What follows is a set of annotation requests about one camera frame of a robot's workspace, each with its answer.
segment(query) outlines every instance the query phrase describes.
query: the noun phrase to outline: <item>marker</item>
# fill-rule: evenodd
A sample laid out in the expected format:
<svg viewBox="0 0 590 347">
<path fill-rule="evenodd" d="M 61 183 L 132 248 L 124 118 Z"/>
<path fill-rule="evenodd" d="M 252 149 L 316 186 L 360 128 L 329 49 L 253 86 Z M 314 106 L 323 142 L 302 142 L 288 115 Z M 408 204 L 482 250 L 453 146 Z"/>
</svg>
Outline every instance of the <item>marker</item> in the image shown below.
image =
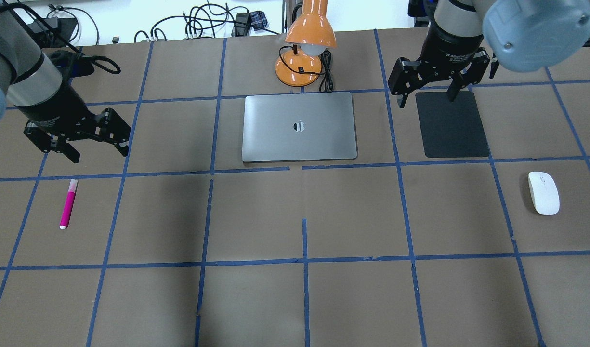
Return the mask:
<svg viewBox="0 0 590 347">
<path fill-rule="evenodd" d="M 79 181 L 70 180 L 70 187 L 68 187 L 68 197 L 66 197 L 66 204 L 62 212 L 62 220 L 59 222 L 59 228 L 64 230 L 70 223 L 70 215 L 72 214 L 72 206 L 74 205 L 74 197 L 77 195 L 77 184 Z"/>
</svg>

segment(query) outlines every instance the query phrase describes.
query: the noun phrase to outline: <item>black mouse pad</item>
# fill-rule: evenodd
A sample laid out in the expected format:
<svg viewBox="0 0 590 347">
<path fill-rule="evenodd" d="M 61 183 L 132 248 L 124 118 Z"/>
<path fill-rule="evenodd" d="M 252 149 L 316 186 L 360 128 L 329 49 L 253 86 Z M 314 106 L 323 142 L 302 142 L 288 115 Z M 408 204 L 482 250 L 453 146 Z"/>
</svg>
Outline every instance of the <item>black mouse pad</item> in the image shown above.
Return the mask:
<svg viewBox="0 0 590 347">
<path fill-rule="evenodd" d="M 445 92 L 417 93 L 425 156 L 487 157 L 484 126 L 472 92 L 460 92 L 452 103 Z"/>
</svg>

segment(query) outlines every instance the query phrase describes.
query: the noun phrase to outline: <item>charger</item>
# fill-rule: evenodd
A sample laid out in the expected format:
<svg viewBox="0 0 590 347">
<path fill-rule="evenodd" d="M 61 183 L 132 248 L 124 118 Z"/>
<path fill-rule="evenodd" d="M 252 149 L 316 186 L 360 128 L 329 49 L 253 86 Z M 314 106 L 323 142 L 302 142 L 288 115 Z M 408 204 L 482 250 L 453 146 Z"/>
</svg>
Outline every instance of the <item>charger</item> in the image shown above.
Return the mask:
<svg viewBox="0 0 590 347">
<path fill-rule="evenodd" d="M 231 37 L 246 37 L 250 33 L 251 18 L 249 13 L 237 13 Z"/>
</svg>

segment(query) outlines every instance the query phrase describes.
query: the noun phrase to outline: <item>robotic arm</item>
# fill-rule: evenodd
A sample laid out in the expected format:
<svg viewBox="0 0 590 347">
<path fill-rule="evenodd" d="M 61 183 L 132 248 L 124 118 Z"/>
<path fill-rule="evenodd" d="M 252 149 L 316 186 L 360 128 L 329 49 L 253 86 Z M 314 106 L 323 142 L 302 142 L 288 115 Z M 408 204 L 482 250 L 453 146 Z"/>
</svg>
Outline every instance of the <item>robotic arm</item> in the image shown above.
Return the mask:
<svg viewBox="0 0 590 347">
<path fill-rule="evenodd" d="M 439 0 L 422 4 L 430 28 L 420 57 L 399 58 L 389 88 L 403 108 L 409 94 L 433 81 L 451 79 L 450 101 L 469 84 L 478 84 L 492 63 L 516 72 L 535 71 L 590 46 L 589 0 Z M 480 47 L 483 39 L 494 55 Z"/>
<path fill-rule="evenodd" d="M 389 76 L 400 107 L 418 88 L 448 79 L 447 96 L 453 101 L 460 89 L 481 81 L 490 62 L 491 77 L 499 64 L 534 71 L 590 46 L 590 0 L 439 0 L 436 7 L 430 0 L 411 3 L 425 6 L 431 23 L 420 57 L 401 57 Z M 71 77 L 93 73 L 93 66 L 110 73 L 119 73 L 119 67 L 105 57 L 82 55 L 73 46 L 75 53 L 57 51 L 47 57 L 24 31 L 15 8 L 39 18 L 26 5 L 0 0 L 0 118 L 8 95 L 29 119 L 24 134 L 41 151 L 61 152 L 78 162 L 79 152 L 67 141 L 92 139 L 127 156 L 130 127 L 112 108 L 99 115 L 89 112 L 68 83 Z M 484 37 L 495 52 L 492 57 L 480 47 Z M 97 61 L 110 62 L 116 70 Z"/>
<path fill-rule="evenodd" d="M 119 66 L 106 57 L 83 55 L 72 46 L 75 53 L 45 55 L 24 31 L 14 8 L 33 12 L 26 5 L 0 1 L 0 118 L 7 95 L 27 116 L 24 134 L 42 152 L 62 153 L 77 163 L 80 154 L 67 141 L 92 139 L 111 143 L 127 156 L 130 127 L 126 122 L 112 108 L 99 115 L 91 113 L 68 83 L 72 77 L 90 75 L 94 66 L 115 74 L 121 72 Z M 98 61 L 107 61 L 116 70 Z"/>
</svg>

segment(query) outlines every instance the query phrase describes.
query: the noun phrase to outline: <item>desk lamp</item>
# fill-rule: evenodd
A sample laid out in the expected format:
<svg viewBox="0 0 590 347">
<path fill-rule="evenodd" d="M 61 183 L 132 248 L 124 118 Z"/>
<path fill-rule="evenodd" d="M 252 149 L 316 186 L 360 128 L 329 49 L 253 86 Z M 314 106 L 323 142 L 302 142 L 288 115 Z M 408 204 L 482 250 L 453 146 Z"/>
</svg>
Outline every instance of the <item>desk lamp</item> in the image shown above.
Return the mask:
<svg viewBox="0 0 590 347">
<path fill-rule="evenodd" d="M 293 49 L 282 53 L 275 62 L 275 74 L 289 86 L 306 86 L 318 78 L 322 63 L 318 55 L 335 48 L 335 34 L 327 20 L 327 0 L 304 0 L 302 13 L 293 22 L 286 42 Z"/>
</svg>

